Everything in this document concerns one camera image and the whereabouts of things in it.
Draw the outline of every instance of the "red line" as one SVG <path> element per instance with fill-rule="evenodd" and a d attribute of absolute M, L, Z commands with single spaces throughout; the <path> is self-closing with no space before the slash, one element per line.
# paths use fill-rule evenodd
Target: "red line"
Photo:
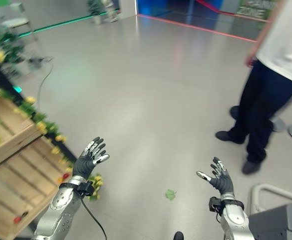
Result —
<path fill-rule="evenodd" d="M 187 27 L 187 28 L 202 30 L 202 31 L 210 32 L 210 33 L 214 33 L 214 34 L 228 36 L 228 37 L 232 37 L 232 38 L 235 38 L 235 39 L 241 39 L 241 40 L 245 40 L 245 41 L 252 42 L 252 43 L 256 42 L 255 40 L 252 40 L 252 39 L 249 39 L 249 38 L 236 36 L 236 35 L 232 35 L 232 34 L 229 34 L 229 33 L 220 32 L 220 31 L 210 30 L 210 29 L 207 29 L 207 28 L 199 27 L 199 26 L 188 25 L 188 24 L 180 23 L 180 22 L 176 22 L 176 21 L 166 20 L 166 19 L 163 19 L 163 18 L 155 17 L 155 16 L 147 16 L 147 15 L 144 15 L 144 14 L 138 14 L 138 16 L 143 17 L 143 18 L 158 20 L 158 21 L 161 21 L 161 22 L 169 23 L 169 24 L 175 24 L 175 25 L 179 25 L 179 26 L 183 26 L 183 27 Z"/>
<path fill-rule="evenodd" d="M 215 8 L 214 6 L 212 6 L 210 3 L 205 2 L 204 0 L 196 0 L 198 3 L 202 4 L 203 6 L 209 8 L 210 10 L 219 13 L 219 14 L 225 14 L 225 15 L 230 15 L 230 16 L 234 16 L 234 13 L 231 12 L 226 12 L 226 11 L 220 11 L 217 8 Z"/>

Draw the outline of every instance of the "person's hand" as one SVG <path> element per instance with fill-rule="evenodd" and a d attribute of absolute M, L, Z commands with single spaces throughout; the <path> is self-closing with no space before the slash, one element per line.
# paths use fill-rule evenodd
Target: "person's hand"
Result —
<path fill-rule="evenodd" d="M 247 57 L 246 57 L 246 62 L 245 62 L 245 64 L 246 64 L 247 67 L 249 67 L 249 68 L 252 68 L 252 67 L 253 67 L 253 65 L 254 65 L 255 62 L 256 62 L 256 54 L 257 54 L 257 49 L 256 49 L 255 47 L 253 47 L 253 48 L 249 51 L 249 53 L 248 53 L 248 55 L 247 55 Z"/>

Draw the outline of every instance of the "black shoe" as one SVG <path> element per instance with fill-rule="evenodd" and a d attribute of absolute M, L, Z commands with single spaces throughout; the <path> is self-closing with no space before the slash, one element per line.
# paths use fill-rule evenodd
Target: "black shoe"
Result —
<path fill-rule="evenodd" d="M 239 106 L 232 106 L 229 110 L 229 113 L 234 120 L 237 120 L 239 116 Z"/>
<path fill-rule="evenodd" d="M 231 141 L 233 143 L 236 143 L 236 144 L 243 144 L 245 141 L 236 141 L 234 139 L 232 139 L 230 136 L 229 136 L 229 133 L 227 131 L 219 131 L 215 134 L 216 138 L 221 140 L 221 141 L 224 141 L 224 142 L 227 142 L 227 141 Z"/>
<path fill-rule="evenodd" d="M 178 231 L 175 233 L 174 240 L 184 240 L 184 235 L 182 232 Z"/>
<path fill-rule="evenodd" d="M 261 163 L 246 161 L 245 165 L 242 167 L 242 173 L 245 175 L 254 174 L 260 170 L 260 167 Z"/>

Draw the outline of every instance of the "red berry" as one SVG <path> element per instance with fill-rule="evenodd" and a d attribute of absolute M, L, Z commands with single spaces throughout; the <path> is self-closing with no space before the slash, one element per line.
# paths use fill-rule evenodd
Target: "red berry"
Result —
<path fill-rule="evenodd" d="M 17 224 L 21 221 L 21 217 L 17 216 L 14 218 L 14 224 Z"/>
<path fill-rule="evenodd" d="M 62 179 L 66 179 L 66 178 L 68 178 L 69 177 L 69 173 L 64 173 L 64 175 L 62 176 Z"/>

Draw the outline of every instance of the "wooden crate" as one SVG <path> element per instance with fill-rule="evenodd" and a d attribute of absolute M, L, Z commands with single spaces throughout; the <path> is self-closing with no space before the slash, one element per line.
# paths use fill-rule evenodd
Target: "wooden crate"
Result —
<path fill-rule="evenodd" d="M 14 113 L 17 106 L 0 97 L 0 163 L 40 136 L 32 120 Z"/>
<path fill-rule="evenodd" d="M 12 240 L 49 204 L 67 164 L 42 137 L 0 165 L 0 239 Z M 16 216 L 28 212 L 19 223 Z"/>

